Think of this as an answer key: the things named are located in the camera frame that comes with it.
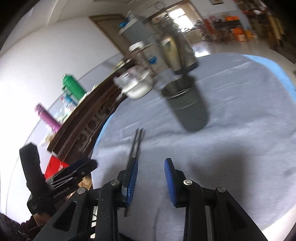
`metal bolt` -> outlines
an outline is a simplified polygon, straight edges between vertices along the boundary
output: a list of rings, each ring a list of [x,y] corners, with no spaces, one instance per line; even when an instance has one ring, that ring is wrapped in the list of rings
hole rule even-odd
[[[120,181],[117,180],[117,179],[114,179],[114,180],[111,181],[112,186],[117,186],[119,183],[120,183]]]
[[[78,188],[78,189],[77,189],[77,193],[78,193],[78,194],[83,194],[83,193],[85,193],[85,191],[86,191],[85,188]]]
[[[186,179],[186,180],[184,180],[184,182],[183,182],[185,185],[187,185],[187,186],[189,186],[189,185],[191,185],[192,184],[192,181],[191,180],[189,180],[189,179]]]
[[[217,190],[218,190],[218,192],[225,192],[226,191],[226,188],[224,188],[224,187],[217,187]]]

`gray tablecloth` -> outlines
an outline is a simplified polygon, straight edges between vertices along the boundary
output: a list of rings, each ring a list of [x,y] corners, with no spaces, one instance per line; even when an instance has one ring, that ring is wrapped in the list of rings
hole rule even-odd
[[[296,105],[271,71],[235,53],[199,58],[191,72],[210,120],[186,132],[165,99],[152,90],[126,99],[110,120],[93,158],[95,188],[125,169],[136,128],[146,129],[129,216],[119,230],[134,240],[182,240],[183,208],[170,202],[164,160],[205,188],[224,186],[260,229],[296,203]]]

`green thermos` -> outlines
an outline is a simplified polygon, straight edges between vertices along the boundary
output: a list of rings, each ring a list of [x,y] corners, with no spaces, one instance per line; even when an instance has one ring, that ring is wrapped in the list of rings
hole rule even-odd
[[[76,100],[80,100],[86,91],[81,87],[81,85],[74,79],[72,75],[63,76],[63,87],[62,90],[68,95],[73,95]]]

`gray cup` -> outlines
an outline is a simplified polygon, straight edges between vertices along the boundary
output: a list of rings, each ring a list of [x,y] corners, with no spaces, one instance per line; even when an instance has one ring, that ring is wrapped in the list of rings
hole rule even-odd
[[[192,77],[169,82],[161,93],[186,130],[199,131],[207,124],[208,114]]]

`purple thermos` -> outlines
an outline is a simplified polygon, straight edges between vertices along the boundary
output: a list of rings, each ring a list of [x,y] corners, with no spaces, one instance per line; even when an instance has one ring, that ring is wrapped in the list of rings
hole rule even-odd
[[[58,123],[41,104],[36,105],[35,111],[38,116],[52,128],[53,132],[58,132],[62,125]]]

